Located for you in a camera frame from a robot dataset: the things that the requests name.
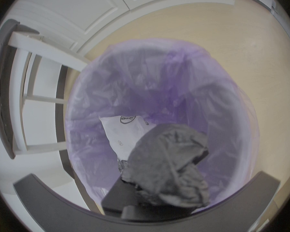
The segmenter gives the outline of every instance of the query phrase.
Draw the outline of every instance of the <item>trash can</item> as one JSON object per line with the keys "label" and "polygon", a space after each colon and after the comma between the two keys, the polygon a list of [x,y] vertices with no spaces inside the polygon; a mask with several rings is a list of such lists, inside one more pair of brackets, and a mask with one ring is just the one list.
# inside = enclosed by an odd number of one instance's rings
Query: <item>trash can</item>
{"label": "trash can", "polygon": [[210,206],[252,177],[259,147],[250,99],[209,52],[170,39],[130,40],[110,46],[76,80],[66,110],[73,169],[97,203],[120,176],[99,118],[141,116],[153,123],[186,124],[208,137],[198,164]]}

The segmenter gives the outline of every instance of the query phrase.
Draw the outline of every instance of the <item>beige floor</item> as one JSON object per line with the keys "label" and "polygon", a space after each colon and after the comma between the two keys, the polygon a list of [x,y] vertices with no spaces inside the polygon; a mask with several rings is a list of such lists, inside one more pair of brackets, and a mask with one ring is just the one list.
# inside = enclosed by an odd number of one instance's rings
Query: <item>beige floor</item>
{"label": "beige floor", "polygon": [[[208,50],[250,97],[259,122],[254,173],[281,180],[273,214],[290,194],[290,38],[269,11],[251,0],[235,5],[194,3],[169,7],[118,29],[86,57],[94,60],[110,44],[128,39],[173,38]],[[78,73],[67,76],[65,97]]]}

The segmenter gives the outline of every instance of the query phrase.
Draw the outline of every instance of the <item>white wooden frame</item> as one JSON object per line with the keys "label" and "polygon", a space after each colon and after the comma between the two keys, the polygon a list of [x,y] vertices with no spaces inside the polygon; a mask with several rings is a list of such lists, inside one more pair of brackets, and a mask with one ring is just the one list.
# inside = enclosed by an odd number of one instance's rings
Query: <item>white wooden frame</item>
{"label": "white wooden frame", "polygon": [[66,104],[66,100],[33,94],[35,78],[42,57],[81,71],[90,61],[39,34],[13,32],[8,45],[17,48],[9,87],[10,117],[14,133],[15,154],[43,153],[66,149],[66,142],[44,145],[27,145],[23,127],[25,100]]}

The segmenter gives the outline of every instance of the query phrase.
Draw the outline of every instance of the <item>white packaging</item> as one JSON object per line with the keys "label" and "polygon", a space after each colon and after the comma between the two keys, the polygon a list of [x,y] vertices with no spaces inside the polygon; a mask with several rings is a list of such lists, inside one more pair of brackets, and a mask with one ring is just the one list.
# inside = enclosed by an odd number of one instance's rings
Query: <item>white packaging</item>
{"label": "white packaging", "polygon": [[128,160],[136,142],[156,125],[141,116],[100,118],[106,136],[119,160]]}

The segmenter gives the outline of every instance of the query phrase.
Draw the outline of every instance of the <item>floor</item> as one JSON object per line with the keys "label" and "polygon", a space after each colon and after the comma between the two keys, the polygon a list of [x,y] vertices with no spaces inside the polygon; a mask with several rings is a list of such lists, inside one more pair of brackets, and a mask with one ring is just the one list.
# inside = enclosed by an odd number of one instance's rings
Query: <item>floor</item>
{"label": "floor", "polygon": [[[271,219],[290,196],[290,38],[261,5],[194,3],[169,7],[138,18],[97,44],[94,60],[111,45],[151,37],[190,41],[204,47],[250,97],[260,129],[253,174],[263,170],[281,181],[260,224]],[[65,98],[78,72],[69,70]]]}

